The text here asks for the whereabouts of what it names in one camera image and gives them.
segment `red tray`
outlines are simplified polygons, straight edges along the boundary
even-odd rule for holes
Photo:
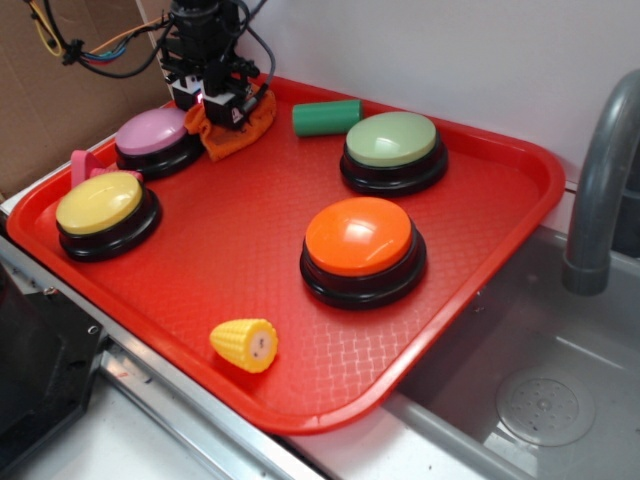
[[[385,398],[559,201],[564,173],[535,145],[432,119],[449,170],[434,187],[394,200],[425,238],[425,278],[387,307],[331,308],[307,292],[298,261],[311,218],[356,195],[338,168],[345,137],[297,138],[291,110],[346,97],[282,79],[272,89],[278,116],[259,142],[147,182],[164,216],[133,251],[93,264],[65,256],[55,210],[70,189],[69,169],[19,203],[8,231],[246,419],[273,433],[308,434],[355,420]],[[367,116],[388,110],[365,102]],[[113,142],[95,153],[116,159]],[[264,373],[241,371],[209,345],[214,326],[242,317],[267,318],[278,332],[278,355]]]

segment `green cylinder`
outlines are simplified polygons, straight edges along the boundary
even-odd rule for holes
[[[362,118],[362,100],[295,105],[293,131],[299,137],[347,133]]]

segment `sink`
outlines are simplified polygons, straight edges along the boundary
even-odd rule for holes
[[[637,478],[640,262],[613,254],[608,289],[581,297],[561,284],[564,245],[536,230],[397,392],[516,472]]]

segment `toy corn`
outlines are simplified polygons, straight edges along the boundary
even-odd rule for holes
[[[262,318],[221,323],[213,329],[209,341],[222,358],[250,373],[266,370],[278,351],[276,330]]]

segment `sink drain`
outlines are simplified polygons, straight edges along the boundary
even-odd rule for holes
[[[596,412],[582,382],[552,367],[529,368],[507,377],[498,389],[496,406],[514,435],[545,447],[581,438]]]

